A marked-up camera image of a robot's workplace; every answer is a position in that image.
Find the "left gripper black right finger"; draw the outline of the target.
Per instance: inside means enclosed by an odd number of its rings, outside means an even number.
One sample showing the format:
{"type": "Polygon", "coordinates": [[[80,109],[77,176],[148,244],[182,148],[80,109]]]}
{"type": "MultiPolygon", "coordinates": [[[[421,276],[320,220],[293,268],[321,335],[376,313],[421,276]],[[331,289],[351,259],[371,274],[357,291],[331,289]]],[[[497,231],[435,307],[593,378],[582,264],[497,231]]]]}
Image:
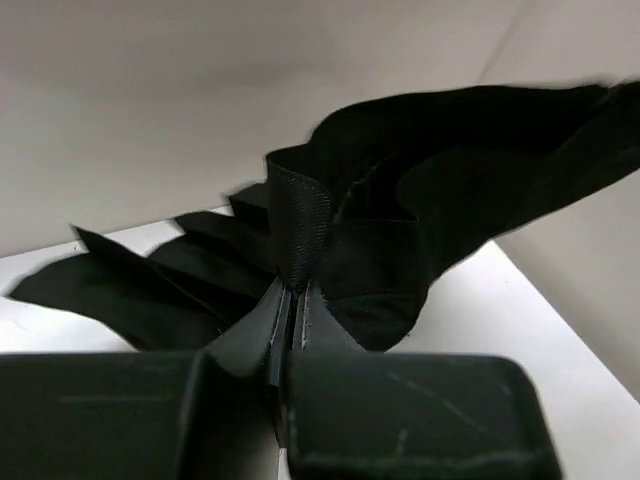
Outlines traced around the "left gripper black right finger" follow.
{"type": "Polygon", "coordinates": [[[284,380],[295,479],[559,479],[536,389],[504,357],[364,350],[309,285],[284,380]]]}

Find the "black pleated skirt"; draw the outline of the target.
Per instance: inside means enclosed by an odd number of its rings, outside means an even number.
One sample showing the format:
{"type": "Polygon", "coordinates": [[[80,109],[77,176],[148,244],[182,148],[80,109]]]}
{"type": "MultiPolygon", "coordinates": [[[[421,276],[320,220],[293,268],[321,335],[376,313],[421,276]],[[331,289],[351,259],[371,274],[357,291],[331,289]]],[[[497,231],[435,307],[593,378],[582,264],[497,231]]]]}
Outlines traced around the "black pleated skirt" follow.
{"type": "Polygon", "coordinates": [[[639,85],[476,86],[356,103],[299,145],[230,215],[197,211],[145,256],[77,229],[84,252],[17,281],[12,300],[96,320],[139,350],[198,349],[275,281],[319,287],[338,323],[385,351],[431,285],[486,242],[639,167],[639,85]]]}

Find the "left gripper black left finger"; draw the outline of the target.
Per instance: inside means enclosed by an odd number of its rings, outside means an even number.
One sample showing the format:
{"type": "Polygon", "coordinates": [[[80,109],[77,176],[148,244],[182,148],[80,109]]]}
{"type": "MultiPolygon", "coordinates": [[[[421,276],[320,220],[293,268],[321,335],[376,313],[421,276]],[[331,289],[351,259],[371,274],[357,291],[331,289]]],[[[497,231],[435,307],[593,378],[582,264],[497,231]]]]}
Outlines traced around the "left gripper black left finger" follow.
{"type": "Polygon", "coordinates": [[[2,477],[276,478],[266,371],[288,307],[274,282],[199,350],[4,356],[2,477]]]}

